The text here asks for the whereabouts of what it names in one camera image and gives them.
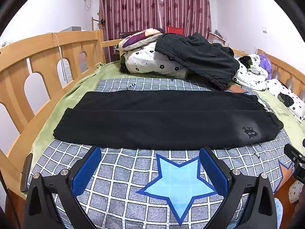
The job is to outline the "black pants with white stripe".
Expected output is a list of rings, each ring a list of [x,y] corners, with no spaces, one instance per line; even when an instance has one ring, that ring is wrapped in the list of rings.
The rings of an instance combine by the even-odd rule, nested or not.
[[[154,90],[88,92],[65,110],[54,138],[109,148],[238,148],[276,138],[283,123],[255,95]]]

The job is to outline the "grey checked star bedsheet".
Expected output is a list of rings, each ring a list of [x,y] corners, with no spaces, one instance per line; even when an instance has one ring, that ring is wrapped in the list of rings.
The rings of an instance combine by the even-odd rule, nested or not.
[[[101,80],[96,92],[121,90],[212,91],[198,82],[161,78],[121,78]],[[214,150],[230,169],[243,175],[266,173],[276,192],[288,178],[292,162],[284,154],[290,143],[285,129],[269,142],[254,146]],[[35,162],[32,176],[58,174],[70,169],[91,146],[48,140],[40,143],[41,155]],[[212,182],[199,161],[199,150],[154,150],[102,148],[100,163],[83,193],[77,196],[80,205],[97,228],[204,228],[217,211],[223,197],[215,192]],[[182,188],[194,185],[195,194]],[[174,188],[170,196],[161,196],[161,188]]]

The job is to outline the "green fleece blanket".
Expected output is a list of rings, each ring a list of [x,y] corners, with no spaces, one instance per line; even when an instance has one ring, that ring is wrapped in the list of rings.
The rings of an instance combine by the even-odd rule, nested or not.
[[[42,128],[31,147],[33,161],[38,161],[47,146],[53,141],[53,130],[61,120],[66,108],[74,108],[86,92],[95,91],[101,80],[130,77],[127,73],[120,72],[120,64],[112,62],[108,64],[98,63],[95,71],[76,84],[72,85],[67,92],[60,95],[55,108],[51,109],[46,119],[42,121]]]

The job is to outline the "white floral folded quilt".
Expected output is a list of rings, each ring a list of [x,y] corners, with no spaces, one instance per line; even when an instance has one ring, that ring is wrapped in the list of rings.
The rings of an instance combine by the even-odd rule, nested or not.
[[[158,73],[177,79],[192,79],[198,74],[180,65],[167,56],[156,52],[156,41],[140,48],[125,52],[120,57],[120,71],[122,73]],[[232,81],[239,85],[263,91],[267,87],[268,72],[263,69],[260,56],[250,54],[236,58],[239,68],[232,77]]]

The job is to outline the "purple plush toy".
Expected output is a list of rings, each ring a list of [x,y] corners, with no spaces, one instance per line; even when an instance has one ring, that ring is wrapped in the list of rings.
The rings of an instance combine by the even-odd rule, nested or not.
[[[273,72],[273,67],[272,67],[272,63],[270,61],[270,59],[264,55],[264,54],[259,54],[259,58],[260,58],[260,66],[267,71],[268,73],[268,80],[272,79],[272,72]]]

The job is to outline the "black garment pile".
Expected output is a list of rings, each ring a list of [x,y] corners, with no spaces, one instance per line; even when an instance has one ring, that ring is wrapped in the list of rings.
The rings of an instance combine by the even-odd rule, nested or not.
[[[231,48],[211,44],[199,33],[183,36],[174,33],[161,35],[155,51],[178,62],[216,90],[224,91],[239,69]]]

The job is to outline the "purple patterned pillow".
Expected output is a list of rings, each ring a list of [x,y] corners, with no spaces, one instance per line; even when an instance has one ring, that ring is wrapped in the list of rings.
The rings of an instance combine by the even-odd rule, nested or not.
[[[118,51],[130,51],[156,41],[163,34],[161,28],[148,28],[127,36],[116,47]]]

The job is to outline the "red chair back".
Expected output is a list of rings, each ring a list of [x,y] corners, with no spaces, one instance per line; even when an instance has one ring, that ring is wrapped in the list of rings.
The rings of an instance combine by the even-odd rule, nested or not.
[[[183,28],[180,28],[180,27],[167,26],[167,27],[166,27],[166,32],[167,32],[167,33],[173,33],[173,34],[184,35],[184,29],[183,29]]]

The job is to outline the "maroon curtain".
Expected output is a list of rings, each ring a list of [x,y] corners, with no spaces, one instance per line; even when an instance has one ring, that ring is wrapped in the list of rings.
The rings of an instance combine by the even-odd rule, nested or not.
[[[183,28],[186,36],[211,31],[209,0],[99,0],[99,18],[105,41],[153,27]]]

